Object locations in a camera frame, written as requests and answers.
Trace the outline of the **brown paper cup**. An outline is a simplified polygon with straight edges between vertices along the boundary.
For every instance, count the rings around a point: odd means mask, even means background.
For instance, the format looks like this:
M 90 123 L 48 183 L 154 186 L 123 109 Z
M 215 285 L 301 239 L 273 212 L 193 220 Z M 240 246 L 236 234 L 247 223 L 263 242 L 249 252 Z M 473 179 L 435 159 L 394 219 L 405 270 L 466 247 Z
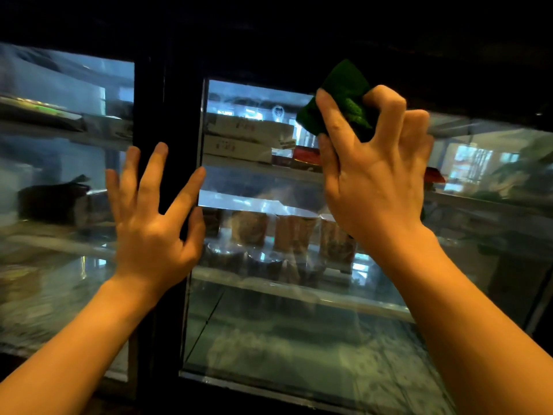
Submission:
M 319 255 L 327 262 L 351 265 L 356 254 L 357 242 L 335 221 L 331 214 L 320 215 Z
M 273 249 L 278 252 L 307 254 L 318 215 L 276 215 Z
M 240 245 L 265 245 L 269 216 L 254 211 L 233 211 L 231 214 L 231 238 Z

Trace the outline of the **dark flat tray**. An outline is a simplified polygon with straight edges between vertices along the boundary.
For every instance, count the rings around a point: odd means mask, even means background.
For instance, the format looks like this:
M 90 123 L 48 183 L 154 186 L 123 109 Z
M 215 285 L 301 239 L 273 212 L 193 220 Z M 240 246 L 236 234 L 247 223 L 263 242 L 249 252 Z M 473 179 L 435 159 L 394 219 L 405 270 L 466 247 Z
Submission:
M 87 131 L 81 114 L 21 97 L 0 96 L 0 119 L 73 132 Z

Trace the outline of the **person's right hand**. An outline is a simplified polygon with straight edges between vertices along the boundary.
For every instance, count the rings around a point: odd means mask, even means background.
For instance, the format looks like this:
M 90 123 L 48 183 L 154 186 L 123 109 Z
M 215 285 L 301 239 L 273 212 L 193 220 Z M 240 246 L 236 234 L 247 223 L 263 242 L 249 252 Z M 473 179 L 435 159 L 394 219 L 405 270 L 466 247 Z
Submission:
M 315 96 L 341 168 L 342 196 L 326 203 L 336 223 L 377 263 L 433 250 L 435 235 L 420 220 L 424 201 L 421 141 L 430 114 L 406 108 L 397 145 L 359 141 L 334 99 Z

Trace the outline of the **red-lidded container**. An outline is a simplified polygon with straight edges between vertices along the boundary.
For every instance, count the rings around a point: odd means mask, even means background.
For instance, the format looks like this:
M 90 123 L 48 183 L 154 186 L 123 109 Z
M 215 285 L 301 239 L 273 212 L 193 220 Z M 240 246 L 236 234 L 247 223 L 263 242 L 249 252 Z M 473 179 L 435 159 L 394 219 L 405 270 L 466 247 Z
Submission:
M 290 167 L 311 173 L 322 173 L 320 150 L 307 146 L 296 146 L 293 150 Z

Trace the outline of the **black bag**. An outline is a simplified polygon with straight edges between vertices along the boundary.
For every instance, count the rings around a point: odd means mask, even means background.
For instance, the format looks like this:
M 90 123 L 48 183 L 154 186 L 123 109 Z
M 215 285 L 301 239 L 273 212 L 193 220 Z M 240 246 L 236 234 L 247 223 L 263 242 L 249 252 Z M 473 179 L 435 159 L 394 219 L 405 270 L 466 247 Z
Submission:
M 76 227 L 86 220 L 91 187 L 82 174 L 56 185 L 32 185 L 17 193 L 18 219 Z

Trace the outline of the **person's left hand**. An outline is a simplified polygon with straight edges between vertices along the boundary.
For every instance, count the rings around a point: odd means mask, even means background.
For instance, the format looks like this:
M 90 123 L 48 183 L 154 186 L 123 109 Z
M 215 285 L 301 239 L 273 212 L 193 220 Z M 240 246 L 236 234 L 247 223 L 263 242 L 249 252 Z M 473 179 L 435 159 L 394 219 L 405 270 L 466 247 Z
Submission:
M 155 216 L 139 216 L 140 157 L 141 151 L 131 146 L 119 175 L 121 222 L 115 222 L 117 269 L 113 279 L 124 291 L 141 297 L 152 307 L 196 265 L 183 263 L 183 242 L 206 171 L 199 167 L 193 172 L 164 214 L 158 209 Z

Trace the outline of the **person's right forearm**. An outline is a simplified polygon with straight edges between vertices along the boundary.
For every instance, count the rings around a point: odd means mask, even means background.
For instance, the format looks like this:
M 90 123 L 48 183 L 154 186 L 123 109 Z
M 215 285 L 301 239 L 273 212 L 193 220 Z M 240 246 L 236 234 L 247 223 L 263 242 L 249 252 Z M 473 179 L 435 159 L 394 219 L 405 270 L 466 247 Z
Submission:
M 453 263 L 434 234 L 387 233 L 370 252 L 402 295 L 462 415 L 553 415 L 553 357 Z

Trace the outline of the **foil-covered bowl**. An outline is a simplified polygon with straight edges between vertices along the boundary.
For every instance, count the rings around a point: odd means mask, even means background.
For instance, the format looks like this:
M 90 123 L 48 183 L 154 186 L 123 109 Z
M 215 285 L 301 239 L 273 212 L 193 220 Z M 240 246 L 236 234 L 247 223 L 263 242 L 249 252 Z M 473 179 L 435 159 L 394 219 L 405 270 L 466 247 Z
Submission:
M 206 246 L 206 265 L 239 274 L 246 255 L 246 249 L 233 242 L 209 242 Z
M 251 249 L 246 258 L 247 276 L 276 282 L 280 279 L 284 261 L 279 252 Z

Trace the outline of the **red-topped dark container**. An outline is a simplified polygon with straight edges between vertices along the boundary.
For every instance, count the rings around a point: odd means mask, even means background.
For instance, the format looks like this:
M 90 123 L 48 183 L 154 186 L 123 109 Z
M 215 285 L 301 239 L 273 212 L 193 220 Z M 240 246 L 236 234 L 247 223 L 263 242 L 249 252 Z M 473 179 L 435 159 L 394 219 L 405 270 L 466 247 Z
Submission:
M 440 171 L 435 167 L 426 167 L 424 174 L 424 190 L 435 191 L 435 185 L 444 185 L 446 179 L 442 176 Z

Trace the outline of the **large white flat box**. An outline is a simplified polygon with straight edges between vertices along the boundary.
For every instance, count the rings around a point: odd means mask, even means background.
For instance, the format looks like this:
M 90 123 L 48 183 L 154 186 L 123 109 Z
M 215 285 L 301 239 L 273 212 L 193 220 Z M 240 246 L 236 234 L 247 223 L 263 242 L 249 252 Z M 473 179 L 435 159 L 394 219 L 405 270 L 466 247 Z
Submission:
M 216 113 L 207 113 L 204 121 L 205 133 L 275 149 L 289 149 L 296 145 L 294 128 L 293 125 L 270 120 L 256 120 Z

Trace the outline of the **person's left forearm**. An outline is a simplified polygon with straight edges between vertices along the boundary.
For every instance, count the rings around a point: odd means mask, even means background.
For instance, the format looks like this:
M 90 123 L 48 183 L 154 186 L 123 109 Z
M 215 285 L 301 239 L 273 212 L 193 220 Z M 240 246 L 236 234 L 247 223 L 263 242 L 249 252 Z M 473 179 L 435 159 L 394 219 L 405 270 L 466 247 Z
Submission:
M 56 336 L 0 382 L 0 415 L 79 415 L 162 291 L 116 274 Z

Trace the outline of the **small white flat box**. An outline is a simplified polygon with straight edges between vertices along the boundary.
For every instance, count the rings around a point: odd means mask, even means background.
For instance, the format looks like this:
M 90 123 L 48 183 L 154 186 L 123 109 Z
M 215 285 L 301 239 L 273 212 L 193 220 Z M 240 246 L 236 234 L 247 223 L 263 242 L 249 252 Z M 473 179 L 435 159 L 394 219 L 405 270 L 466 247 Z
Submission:
M 265 164 L 271 164 L 273 156 L 269 146 L 217 135 L 204 136 L 203 153 Z

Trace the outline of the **green cleaning cloth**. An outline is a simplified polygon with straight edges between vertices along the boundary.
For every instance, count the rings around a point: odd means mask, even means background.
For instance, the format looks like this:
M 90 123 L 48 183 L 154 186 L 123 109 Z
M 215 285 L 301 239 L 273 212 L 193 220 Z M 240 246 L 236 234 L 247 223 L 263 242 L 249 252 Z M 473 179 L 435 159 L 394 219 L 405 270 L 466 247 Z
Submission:
M 340 62 L 325 78 L 321 88 L 334 99 L 359 141 L 369 142 L 374 137 L 379 113 L 363 103 L 363 96 L 371 87 L 355 64 L 348 59 Z M 296 122 L 311 134 L 327 133 L 314 97 L 298 112 Z

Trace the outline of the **black glass-door display fridge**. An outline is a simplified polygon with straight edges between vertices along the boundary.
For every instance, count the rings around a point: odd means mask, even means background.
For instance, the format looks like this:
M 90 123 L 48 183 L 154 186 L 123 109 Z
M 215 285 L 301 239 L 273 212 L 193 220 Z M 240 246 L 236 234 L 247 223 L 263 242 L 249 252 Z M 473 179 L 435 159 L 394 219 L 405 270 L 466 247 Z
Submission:
M 527 36 L 433 27 L 378 39 L 334 35 L 320 58 L 307 33 L 183 25 L 145 59 L 0 44 L 0 63 L 25 70 L 21 93 L 79 113 L 86 132 L 0 119 L 0 378 L 52 338 L 114 270 L 115 231 L 100 181 L 134 143 L 172 149 L 165 208 L 192 166 L 208 171 L 209 242 L 233 242 L 233 211 L 269 216 L 265 245 L 244 246 L 239 274 L 202 258 L 183 286 L 126 342 L 101 396 L 156 399 L 183 414 L 184 385 L 200 413 L 344 415 L 455 412 L 411 315 L 389 279 L 357 246 L 351 265 L 319 255 L 321 175 L 290 164 L 203 153 L 207 113 L 293 125 L 335 64 L 352 60 L 370 82 L 397 88 L 431 112 L 431 166 L 446 177 L 425 197 L 425 223 L 469 278 L 541 345 L 553 347 L 553 31 Z M 17 193 L 90 178 L 76 227 L 20 220 Z M 279 252 L 278 281 L 248 277 L 247 252 L 275 251 L 275 216 L 319 216 L 307 254 Z

